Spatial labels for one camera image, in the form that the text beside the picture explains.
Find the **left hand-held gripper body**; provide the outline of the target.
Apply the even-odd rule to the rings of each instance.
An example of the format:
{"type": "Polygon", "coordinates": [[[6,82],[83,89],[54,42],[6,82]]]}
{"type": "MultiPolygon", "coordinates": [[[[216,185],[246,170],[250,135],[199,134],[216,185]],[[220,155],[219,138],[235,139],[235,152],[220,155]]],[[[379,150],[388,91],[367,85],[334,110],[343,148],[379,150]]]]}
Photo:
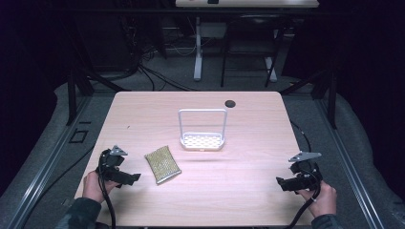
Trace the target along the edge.
{"type": "Polygon", "coordinates": [[[114,171],[120,171],[119,166],[124,161],[124,156],[127,156],[121,148],[115,145],[112,149],[104,150],[98,160],[96,172],[104,179],[109,180],[113,176],[114,171]]]}

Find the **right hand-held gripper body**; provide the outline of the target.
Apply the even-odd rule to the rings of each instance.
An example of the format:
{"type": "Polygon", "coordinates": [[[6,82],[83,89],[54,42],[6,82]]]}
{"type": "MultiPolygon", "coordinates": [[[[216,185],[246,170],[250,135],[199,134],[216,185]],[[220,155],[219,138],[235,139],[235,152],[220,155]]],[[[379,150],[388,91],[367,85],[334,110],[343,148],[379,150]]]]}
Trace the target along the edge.
{"type": "Polygon", "coordinates": [[[291,162],[289,169],[295,177],[302,178],[305,183],[312,184],[316,188],[322,180],[322,175],[314,160],[321,155],[321,153],[300,152],[289,160],[291,162]]]}

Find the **gold mesh scouring sponge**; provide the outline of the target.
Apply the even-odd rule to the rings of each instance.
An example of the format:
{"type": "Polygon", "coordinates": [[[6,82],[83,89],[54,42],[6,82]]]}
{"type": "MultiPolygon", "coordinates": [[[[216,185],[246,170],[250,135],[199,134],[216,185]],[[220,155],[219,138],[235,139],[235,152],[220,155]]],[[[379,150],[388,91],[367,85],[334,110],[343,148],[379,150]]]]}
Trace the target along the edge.
{"type": "Polygon", "coordinates": [[[181,169],[173,158],[168,146],[160,147],[144,157],[158,185],[163,184],[181,173],[181,169]]]}

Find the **white sponge rack with handle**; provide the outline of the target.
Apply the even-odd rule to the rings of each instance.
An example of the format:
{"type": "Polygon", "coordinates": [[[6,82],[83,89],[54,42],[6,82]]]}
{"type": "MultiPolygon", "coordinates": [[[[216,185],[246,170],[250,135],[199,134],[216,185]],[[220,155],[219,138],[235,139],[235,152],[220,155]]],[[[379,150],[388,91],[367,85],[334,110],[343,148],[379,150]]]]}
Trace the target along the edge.
{"type": "Polygon", "coordinates": [[[227,109],[179,109],[180,142],[186,151],[220,151],[227,109]]]}

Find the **person's right hand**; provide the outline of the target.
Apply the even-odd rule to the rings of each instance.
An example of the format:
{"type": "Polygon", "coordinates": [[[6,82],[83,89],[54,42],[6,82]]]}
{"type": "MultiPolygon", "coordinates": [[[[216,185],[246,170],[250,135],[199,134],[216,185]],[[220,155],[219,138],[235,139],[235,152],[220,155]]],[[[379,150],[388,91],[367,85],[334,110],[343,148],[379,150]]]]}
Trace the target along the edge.
{"type": "Polygon", "coordinates": [[[311,214],[317,218],[324,215],[336,214],[336,190],[325,181],[320,182],[320,193],[309,206],[311,214]]]}

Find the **person's left hand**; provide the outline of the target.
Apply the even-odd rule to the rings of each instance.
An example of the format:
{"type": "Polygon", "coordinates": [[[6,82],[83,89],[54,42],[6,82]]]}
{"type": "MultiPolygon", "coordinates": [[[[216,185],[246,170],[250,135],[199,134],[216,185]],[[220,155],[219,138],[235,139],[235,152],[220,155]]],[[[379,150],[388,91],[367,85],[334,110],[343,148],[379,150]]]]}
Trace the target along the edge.
{"type": "Polygon", "coordinates": [[[90,172],[84,179],[83,179],[83,192],[82,196],[84,198],[92,199],[98,203],[102,203],[105,198],[103,196],[102,190],[98,183],[99,176],[97,172],[92,171],[90,172]]]}

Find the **white desk leg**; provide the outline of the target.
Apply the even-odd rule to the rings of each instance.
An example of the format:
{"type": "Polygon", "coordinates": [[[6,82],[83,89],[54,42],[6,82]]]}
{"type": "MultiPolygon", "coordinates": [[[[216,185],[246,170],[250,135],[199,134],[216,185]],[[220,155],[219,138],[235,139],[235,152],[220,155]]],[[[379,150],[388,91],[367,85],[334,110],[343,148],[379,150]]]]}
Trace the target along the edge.
{"type": "Polygon", "coordinates": [[[266,86],[268,86],[270,82],[277,81],[277,75],[274,70],[277,56],[278,56],[278,30],[271,30],[266,40],[266,54],[265,54],[265,63],[267,71],[266,86]]]}
{"type": "Polygon", "coordinates": [[[202,53],[202,37],[201,37],[201,21],[200,18],[196,18],[196,56],[195,56],[195,66],[194,66],[194,80],[200,81],[202,79],[202,69],[203,69],[203,53],[202,53]]]}

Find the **black metal stool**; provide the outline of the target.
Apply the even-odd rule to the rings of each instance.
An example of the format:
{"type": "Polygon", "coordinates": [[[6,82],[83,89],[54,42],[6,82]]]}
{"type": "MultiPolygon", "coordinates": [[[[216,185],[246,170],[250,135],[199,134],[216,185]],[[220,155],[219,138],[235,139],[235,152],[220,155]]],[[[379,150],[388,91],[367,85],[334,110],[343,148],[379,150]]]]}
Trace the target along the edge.
{"type": "Polygon", "coordinates": [[[240,61],[259,57],[265,61],[266,40],[271,30],[278,30],[279,53],[287,25],[288,19],[280,15],[242,15],[228,22],[221,49],[223,60],[220,85],[224,86],[227,72],[265,71],[267,76],[266,63],[262,68],[250,68],[243,63],[228,66],[226,61],[232,57],[240,61]]]}

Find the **grey metal floor rail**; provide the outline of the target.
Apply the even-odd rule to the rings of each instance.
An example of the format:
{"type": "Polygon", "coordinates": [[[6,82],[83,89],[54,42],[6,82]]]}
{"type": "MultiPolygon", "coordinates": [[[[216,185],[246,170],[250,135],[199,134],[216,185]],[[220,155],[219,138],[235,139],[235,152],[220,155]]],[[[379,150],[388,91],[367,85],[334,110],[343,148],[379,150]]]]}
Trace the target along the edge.
{"type": "Polygon", "coordinates": [[[21,229],[29,212],[43,193],[61,157],[62,148],[74,132],[77,119],[86,110],[91,97],[79,99],[76,114],[69,119],[68,101],[60,98],[50,123],[32,149],[5,194],[0,197],[0,211],[5,217],[0,224],[5,229],[21,229]]]}
{"type": "Polygon", "coordinates": [[[369,192],[366,190],[364,183],[362,182],[357,170],[354,167],[354,164],[352,163],[342,138],[340,137],[338,131],[334,129],[329,122],[325,103],[322,100],[315,99],[314,104],[333,139],[333,142],[337,148],[337,154],[340,158],[340,163],[342,164],[345,175],[369,227],[371,229],[386,229],[383,225],[381,217],[378,215],[375,209],[369,192]]]}

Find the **black metal frame stand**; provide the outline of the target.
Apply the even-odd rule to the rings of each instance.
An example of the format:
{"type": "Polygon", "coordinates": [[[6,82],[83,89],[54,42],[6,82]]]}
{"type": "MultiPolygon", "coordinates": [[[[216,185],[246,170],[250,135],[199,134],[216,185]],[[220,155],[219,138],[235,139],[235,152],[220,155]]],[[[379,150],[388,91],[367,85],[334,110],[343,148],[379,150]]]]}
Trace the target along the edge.
{"type": "Polygon", "coordinates": [[[336,60],[332,60],[327,64],[327,67],[317,71],[311,76],[299,80],[292,86],[280,91],[281,95],[291,94],[298,89],[301,89],[309,83],[313,83],[314,86],[310,92],[310,96],[313,99],[322,99],[327,94],[328,106],[327,106],[327,121],[336,129],[335,123],[335,111],[336,111],[336,95],[337,95],[337,75],[338,63],[336,60]]]}
{"type": "Polygon", "coordinates": [[[66,32],[71,46],[73,47],[70,62],[70,73],[67,78],[69,116],[67,126],[72,125],[78,117],[76,91],[80,91],[84,96],[92,96],[95,92],[90,80],[93,79],[114,92],[127,92],[127,89],[109,81],[105,77],[96,73],[90,59],[80,32],[74,19],[62,19],[62,28],[66,32]]]}

